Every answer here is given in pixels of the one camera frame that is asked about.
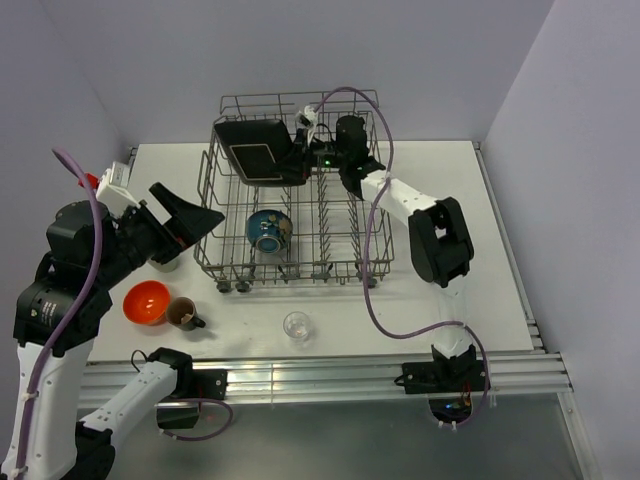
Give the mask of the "black floral square plate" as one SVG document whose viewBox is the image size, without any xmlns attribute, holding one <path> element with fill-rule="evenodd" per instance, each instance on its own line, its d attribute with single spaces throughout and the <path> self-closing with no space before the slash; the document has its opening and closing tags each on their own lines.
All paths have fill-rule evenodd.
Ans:
<svg viewBox="0 0 640 480">
<path fill-rule="evenodd" d="M 240 180 L 255 187 L 292 187 L 306 180 L 283 180 L 272 172 L 289 153 L 292 137 L 282 120 L 235 120 L 217 123 L 214 133 Z"/>
</svg>

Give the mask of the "grey wire dish rack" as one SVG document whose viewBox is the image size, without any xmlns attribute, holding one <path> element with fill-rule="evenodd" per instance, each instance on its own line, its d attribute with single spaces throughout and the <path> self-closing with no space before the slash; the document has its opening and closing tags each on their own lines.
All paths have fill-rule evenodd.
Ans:
<svg viewBox="0 0 640 480">
<path fill-rule="evenodd" d="M 364 120 L 370 154 L 375 159 L 380 155 L 378 96 L 373 90 L 224 97 L 202 153 L 197 189 L 201 203 L 222 211 L 225 221 L 194 250 L 196 263 L 221 293 L 296 282 L 375 285 L 390 272 L 395 256 L 390 216 L 351 196 L 337 169 L 313 168 L 300 186 L 248 186 L 232 169 L 214 133 L 214 125 L 224 121 L 276 119 L 285 123 L 294 141 L 300 127 L 296 114 L 306 105 L 318 113 L 316 139 L 333 140 L 338 119 L 355 115 Z M 265 209 L 281 211 L 293 223 L 290 244 L 279 253 L 261 253 L 246 238 L 248 217 Z"/>
</svg>

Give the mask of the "blue floral ceramic bowl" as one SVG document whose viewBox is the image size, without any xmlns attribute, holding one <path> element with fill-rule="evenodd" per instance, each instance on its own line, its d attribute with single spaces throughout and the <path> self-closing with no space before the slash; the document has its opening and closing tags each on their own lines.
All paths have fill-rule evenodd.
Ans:
<svg viewBox="0 0 640 480">
<path fill-rule="evenodd" d="M 257 251 L 275 254 L 285 250 L 293 234 L 291 219 L 278 210 L 259 210 L 246 221 L 246 238 Z"/>
</svg>

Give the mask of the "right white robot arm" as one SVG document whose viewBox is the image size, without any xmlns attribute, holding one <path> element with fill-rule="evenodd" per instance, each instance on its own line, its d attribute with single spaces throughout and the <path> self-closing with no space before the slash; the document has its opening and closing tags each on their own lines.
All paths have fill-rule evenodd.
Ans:
<svg viewBox="0 0 640 480">
<path fill-rule="evenodd" d="M 408 230 L 410 260 L 419 278 L 442 289 L 469 273 L 474 247 L 459 202 L 436 199 L 414 189 L 391 174 L 370 154 L 363 118 L 344 115 L 336 123 L 335 137 L 323 142 L 315 137 L 318 126 L 314 109 L 297 116 L 300 127 L 292 152 L 274 168 L 293 185 L 302 184 L 313 166 L 337 169 L 344 189 L 353 197 L 382 209 Z M 444 320 L 406 333 L 410 339 L 435 333 L 433 360 L 427 373 L 406 375 L 424 388 L 452 390 L 477 376 L 482 361 L 480 342 L 461 321 Z"/>
</svg>

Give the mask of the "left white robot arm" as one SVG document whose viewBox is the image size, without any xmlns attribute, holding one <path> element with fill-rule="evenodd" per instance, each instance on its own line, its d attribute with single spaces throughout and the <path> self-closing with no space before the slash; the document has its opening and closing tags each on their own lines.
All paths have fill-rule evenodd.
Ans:
<svg viewBox="0 0 640 480">
<path fill-rule="evenodd" d="M 48 227 L 48 252 L 16 304 L 20 387 L 3 478 L 103 479 L 149 410 L 193 391 L 192 357 L 159 348 L 105 405 L 76 416 L 81 377 L 112 307 L 111 290 L 148 261 L 176 259 L 225 219 L 161 184 L 150 191 L 168 211 L 167 221 L 142 203 L 115 216 L 90 197 L 61 208 Z"/>
</svg>

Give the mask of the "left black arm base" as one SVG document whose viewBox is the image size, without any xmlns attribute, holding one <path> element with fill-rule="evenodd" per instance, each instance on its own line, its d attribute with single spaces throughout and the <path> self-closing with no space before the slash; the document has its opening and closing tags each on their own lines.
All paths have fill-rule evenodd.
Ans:
<svg viewBox="0 0 640 480">
<path fill-rule="evenodd" d="M 171 400 L 198 399 L 198 402 L 187 403 L 178 407 L 157 407 L 156 423 L 165 433 L 177 430 L 193 429 L 200 420 L 217 425 L 213 414 L 204 415 L 206 406 L 219 406 L 227 414 L 226 420 L 213 432 L 200 436 L 178 434 L 183 441 L 202 441 L 222 434 L 233 421 L 233 410 L 225 403 L 228 371 L 218 368 L 211 371 L 196 370 L 193 359 L 189 354 L 177 350 L 160 347 L 147 355 L 140 349 L 132 352 L 130 363 L 140 373 L 142 363 L 161 362 L 169 365 L 178 372 L 177 389 L 163 402 Z"/>
</svg>

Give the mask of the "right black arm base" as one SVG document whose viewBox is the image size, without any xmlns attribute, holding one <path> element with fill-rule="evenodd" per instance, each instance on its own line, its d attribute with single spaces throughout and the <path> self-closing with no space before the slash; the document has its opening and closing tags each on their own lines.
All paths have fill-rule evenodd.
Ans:
<svg viewBox="0 0 640 480">
<path fill-rule="evenodd" d="M 438 422 L 458 425 L 469 420 L 474 410 L 472 395 L 485 392 L 484 362 L 473 345 L 451 358 L 435 348 L 432 355 L 430 361 L 403 363 L 394 385 L 407 395 L 428 395 L 431 414 Z"/>
</svg>

